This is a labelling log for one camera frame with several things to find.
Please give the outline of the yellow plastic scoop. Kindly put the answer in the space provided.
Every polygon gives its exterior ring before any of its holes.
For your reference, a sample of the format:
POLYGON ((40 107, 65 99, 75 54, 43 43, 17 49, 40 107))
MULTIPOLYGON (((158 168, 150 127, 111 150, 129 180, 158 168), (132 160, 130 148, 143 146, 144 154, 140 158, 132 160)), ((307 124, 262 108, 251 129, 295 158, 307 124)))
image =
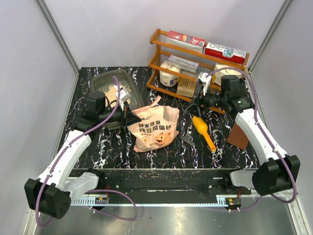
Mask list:
POLYGON ((197 132, 204 137, 204 139, 205 139, 208 147, 210 148, 210 150, 212 152, 215 152, 217 149, 216 149, 212 139, 210 138, 210 136, 208 134, 208 126, 204 122, 204 120, 202 118, 200 118, 200 117, 193 116, 192 122, 193 122, 197 132))

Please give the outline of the pink cat litter bag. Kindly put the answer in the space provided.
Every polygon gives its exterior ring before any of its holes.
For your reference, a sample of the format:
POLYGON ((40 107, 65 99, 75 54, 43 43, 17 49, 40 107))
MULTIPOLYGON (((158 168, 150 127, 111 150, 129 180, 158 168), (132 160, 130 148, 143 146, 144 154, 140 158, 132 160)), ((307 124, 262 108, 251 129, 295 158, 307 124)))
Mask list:
POLYGON ((134 151, 148 152, 170 145, 179 131, 176 130, 179 109, 158 105, 158 96, 150 105, 133 111, 141 121, 128 126, 128 130, 136 137, 134 151))

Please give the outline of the black bag clip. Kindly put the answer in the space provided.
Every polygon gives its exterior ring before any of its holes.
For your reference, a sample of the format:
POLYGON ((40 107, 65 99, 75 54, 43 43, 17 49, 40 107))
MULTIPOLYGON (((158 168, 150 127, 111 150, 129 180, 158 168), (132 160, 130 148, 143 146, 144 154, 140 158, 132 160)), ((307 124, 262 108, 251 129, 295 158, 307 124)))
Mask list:
POLYGON ((192 141, 192 137, 189 134, 178 134, 177 137, 182 140, 183 142, 189 144, 190 146, 195 146, 195 143, 192 141))

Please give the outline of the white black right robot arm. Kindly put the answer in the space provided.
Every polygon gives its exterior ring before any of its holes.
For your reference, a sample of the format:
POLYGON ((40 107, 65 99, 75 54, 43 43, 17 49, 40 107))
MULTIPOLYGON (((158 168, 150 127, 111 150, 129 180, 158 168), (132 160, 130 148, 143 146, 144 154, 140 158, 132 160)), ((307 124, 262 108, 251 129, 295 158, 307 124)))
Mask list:
POLYGON ((241 169, 229 173, 222 182, 223 190, 233 194, 240 187, 245 187, 265 196, 295 189, 299 158, 290 156, 273 138, 257 113, 255 103, 243 91, 239 78, 235 75, 223 76, 222 89, 217 92, 209 89, 209 74, 200 73, 197 82, 194 98, 185 113, 200 117, 200 108, 208 111, 214 107, 233 115, 235 124, 247 137, 260 163, 255 170, 241 169))

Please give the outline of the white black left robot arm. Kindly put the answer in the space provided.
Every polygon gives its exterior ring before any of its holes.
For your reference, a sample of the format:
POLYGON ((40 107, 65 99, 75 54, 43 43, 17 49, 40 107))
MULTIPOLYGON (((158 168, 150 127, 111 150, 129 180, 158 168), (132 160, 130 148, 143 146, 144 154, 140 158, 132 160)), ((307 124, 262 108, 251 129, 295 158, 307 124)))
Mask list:
POLYGON ((43 213, 61 219, 70 204, 85 193, 102 193, 106 179, 99 170, 90 168, 68 182, 74 165, 106 122, 119 122, 121 127, 128 127, 140 121, 127 103, 121 106, 116 101, 111 108, 103 92, 90 93, 84 110, 53 161, 37 179, 28 179, 24 185, 28 205, 35 215, 43 213))

